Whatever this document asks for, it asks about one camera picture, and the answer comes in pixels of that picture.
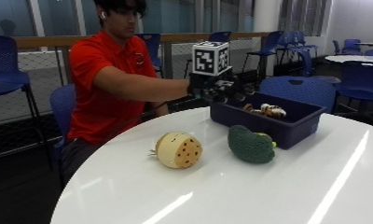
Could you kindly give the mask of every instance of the navy blue bin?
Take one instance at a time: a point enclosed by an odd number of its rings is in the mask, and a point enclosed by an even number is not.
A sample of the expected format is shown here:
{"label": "navy blue bin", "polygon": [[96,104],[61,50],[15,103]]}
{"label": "navy blue bin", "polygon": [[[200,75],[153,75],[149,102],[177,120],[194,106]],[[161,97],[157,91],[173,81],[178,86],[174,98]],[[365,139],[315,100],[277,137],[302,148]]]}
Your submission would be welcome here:
{"label": "navy blue bin", "polygon": [[[261,104],[278,105],[287,114],[281,120],[271,119],[245,111],[245,104],[251,104],[254,109],[259,109]],[[228,127],[240,124],[254,133],[266,133],[282,149],[289,149],[315,133],[325,111],[326,108],[318,105],[307,105],[259,92],[244,102],[230,100],[226,104],[210,103],[213,121]]]}

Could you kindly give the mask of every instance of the red shirt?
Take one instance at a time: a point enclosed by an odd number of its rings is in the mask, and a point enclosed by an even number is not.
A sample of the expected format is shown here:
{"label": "red shirt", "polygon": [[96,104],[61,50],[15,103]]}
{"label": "red shirt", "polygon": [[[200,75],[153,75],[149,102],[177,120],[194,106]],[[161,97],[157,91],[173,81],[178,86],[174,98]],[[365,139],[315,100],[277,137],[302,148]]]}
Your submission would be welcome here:
{"label": "red shirt", "polygon": [[101,144],[108,137],[134,127],[145,102],[124,100],[93,86],[93,78],[107,66],[132,74],[157,77],[141,39],[133,36],[122,48],[100,31],[79,41],[69,52],[72,80],[76,90],[76,107],[72,112],[67,138],[81,137],[91,144]]}

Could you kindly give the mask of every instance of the round yellow toy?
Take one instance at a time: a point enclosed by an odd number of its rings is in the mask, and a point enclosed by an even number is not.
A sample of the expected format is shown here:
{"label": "round yellow toy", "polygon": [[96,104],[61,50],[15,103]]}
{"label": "round yellow toy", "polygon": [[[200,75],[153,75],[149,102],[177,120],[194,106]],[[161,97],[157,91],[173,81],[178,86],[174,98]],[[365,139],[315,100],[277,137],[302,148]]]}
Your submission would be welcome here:
{"label": "round yellow toy", "polygon": [[188,133],[170,132],[157,141],[156,154],[165,166],[188,168],[201,156],[201,144]]}

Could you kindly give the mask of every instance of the wooden railing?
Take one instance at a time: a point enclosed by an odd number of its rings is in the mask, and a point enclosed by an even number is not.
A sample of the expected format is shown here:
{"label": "wooden railing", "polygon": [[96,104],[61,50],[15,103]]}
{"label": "wooden railing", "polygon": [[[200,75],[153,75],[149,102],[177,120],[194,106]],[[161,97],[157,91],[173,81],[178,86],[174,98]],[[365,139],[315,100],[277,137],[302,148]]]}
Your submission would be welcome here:
{"label": "wooden railing", "polygon": [[[233,33],[232,40],[240,38],[261,38],[261,48],[266,40],[269,33]],[[172,44],[186,43],[193,41],[201,41],[209,38],[210,34],[161,34],[161,47],[164,53],[164,76],[172,78],[173,67],[172,67]],[[15,37],[15,41],[19,49],[37,49],[37,48],[55,48],[63,54],[63,60],[65,65],[65,76],[71,81],[71,73],[68,66],[68,50],[73,43],[88,36],[45,36],[45,37]]]}

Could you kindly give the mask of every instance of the green toy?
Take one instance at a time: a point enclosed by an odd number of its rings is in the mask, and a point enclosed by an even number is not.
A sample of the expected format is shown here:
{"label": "green toy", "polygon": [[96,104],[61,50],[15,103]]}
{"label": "green toy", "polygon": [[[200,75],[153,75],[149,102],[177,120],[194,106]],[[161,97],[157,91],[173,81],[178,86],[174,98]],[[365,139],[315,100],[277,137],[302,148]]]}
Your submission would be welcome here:
{"label": "green toy", "polygon": [[253,133],[245,126],[234,125],[228,132],[228,145],[234,156],[246,162],[266,163],[274,157],[275,143],[265,133]]}

